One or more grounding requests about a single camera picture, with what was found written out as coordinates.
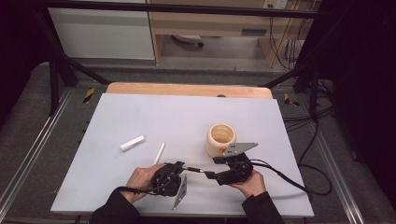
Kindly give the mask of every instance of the white ceramic cup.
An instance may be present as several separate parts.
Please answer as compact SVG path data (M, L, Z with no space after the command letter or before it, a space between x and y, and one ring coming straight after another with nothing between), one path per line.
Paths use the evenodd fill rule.
M206 134L206 152L211 157L222 157L223 152L236 141L236 132L227 124L215 124Z

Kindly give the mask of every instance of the gray floor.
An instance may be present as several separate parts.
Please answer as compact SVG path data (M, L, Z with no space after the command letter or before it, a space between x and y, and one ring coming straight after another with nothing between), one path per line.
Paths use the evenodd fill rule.
M257 86L285 72L281 68L274 70L266 68L262 55L257 51L257 45L258 43L254 39L208 37L204 48L198 49L192 45L177 43L176 40L168 37L165 39L163 64L160 66L139 66L138 64L127 66L127 68L125 66L111 68L96 66L93 70L104 77L117 81ZM96 91L92 100L89 104L84 105L82 100L89 88L84 83L91 83L91 81L83 75L78 76L83 79L82 85L73 89L64 113L43 147L14 204L8 210L8 219L15 217L73 219L73 217L50 212L51 204L56 196L54 191L62 184L78 149L78 141L82 139L83 130L88 126L87 121L91 119L101 92L106 90L105 86L95 85ZM304 115L301 106L284 104L285 92L290 95L290 99L293 101L307 99L306 94L296 95L293 93L290 88L293 81L290 79L280 87L273 89L274 97L279 101L283 117ZM48 67L39 66L33 72L21 99L0 130L0 157L2 160L0 162L0 192L6 189L30 145L33 144L46 122L50 111L49 96ZM322 104L321 107L330 105L330 102L324 98L318 100ZM365 164L354 162L351 159L351 149L339 127L337 117L321 119L319 129L326 137L326 142L342 170L366 223L396 223L395 211L389 205ZM290 132L289 137L297 160L312 137L312 129L304 126ZM326 172L326 166L318 152L317 144L312 146L304 163L315 165ZM309 170L302 169L301 172L306 185L320 191L327 188L327 184L321 176ZM325 197L315 196L312 206L315 217L308 218L307 222L309 223L348 223L346 212L335 190Z

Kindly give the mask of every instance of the white chalk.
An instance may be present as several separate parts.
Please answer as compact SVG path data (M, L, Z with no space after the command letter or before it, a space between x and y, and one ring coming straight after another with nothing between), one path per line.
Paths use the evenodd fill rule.
M163 154L164 148L165 148L165 143L162 143L160 149L158 149L157 157L155 157L155 161L154 161L154 163L152 163L153 165L157 164L158 161L160 160L160 157Z
M140 143L142 143L144 141L145 141L145 136L140 135L140 136L132 139L131 141L129 141L125 144L122 144L120 147L121 147L121 150L124 152L124 151L130 149L131 147L135 147L135 146L139 145Z

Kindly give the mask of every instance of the white table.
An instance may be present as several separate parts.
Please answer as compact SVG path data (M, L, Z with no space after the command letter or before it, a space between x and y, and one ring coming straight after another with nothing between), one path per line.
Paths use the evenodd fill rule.
M227 123L237 142L257 142L247 152L303 184L276 100L202 96L103 94L51 211L89 214L123 186L135 167L149 167L162 142L160 162L184 161L209 171L228 170L205 152L205 134L215 123ZM126 152L120 145L139 135L146 142ZM312 217L305 193L274 172L262 172L282 217ZM219 186L203 174L188 174L188 194L176 210L174 197L150 196L135 204L142 216L241 217L242 193Z

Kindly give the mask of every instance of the power strip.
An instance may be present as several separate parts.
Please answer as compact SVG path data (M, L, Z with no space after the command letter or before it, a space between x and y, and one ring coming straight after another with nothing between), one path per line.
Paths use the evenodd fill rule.
M265 0L262 8L285 9L288 0Z

